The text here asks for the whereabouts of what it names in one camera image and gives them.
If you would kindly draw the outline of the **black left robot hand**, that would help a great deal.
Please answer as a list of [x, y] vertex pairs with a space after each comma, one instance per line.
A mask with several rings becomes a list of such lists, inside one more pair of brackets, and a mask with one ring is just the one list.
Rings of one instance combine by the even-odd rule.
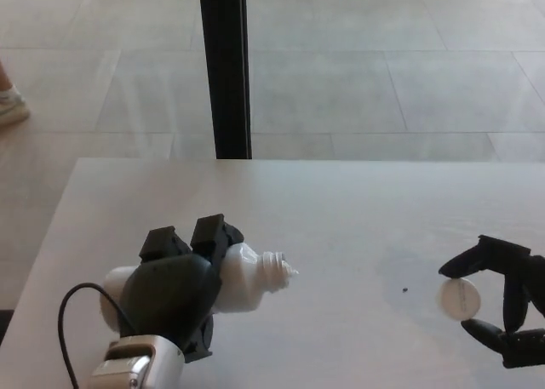
[[223, 214], [197, 220], [185, 243], [173, 226], [148, 232], [141, 263], [123, 287], [119, 306], [122, 337], [158, 335], [182, 350], [187, 363], [212, 355], [212, 307], [221, 291], [227, 249], [244, 241]]

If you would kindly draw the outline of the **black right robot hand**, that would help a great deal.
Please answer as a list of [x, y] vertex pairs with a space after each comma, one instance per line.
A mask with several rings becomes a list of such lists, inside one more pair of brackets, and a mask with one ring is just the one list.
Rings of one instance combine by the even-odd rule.
[[439, 268], [439, 274], [462, 279], [477, 272], [492, 271], [504, 276], [503, 327], [471, 317], [462, 328], [493, 352], [502, 356], [506, 369], [544, 364], [544, 330], [522, 331], [529, 304], [544, 313], [544, 257], [529, 248], [486, 235], [478, 243]]

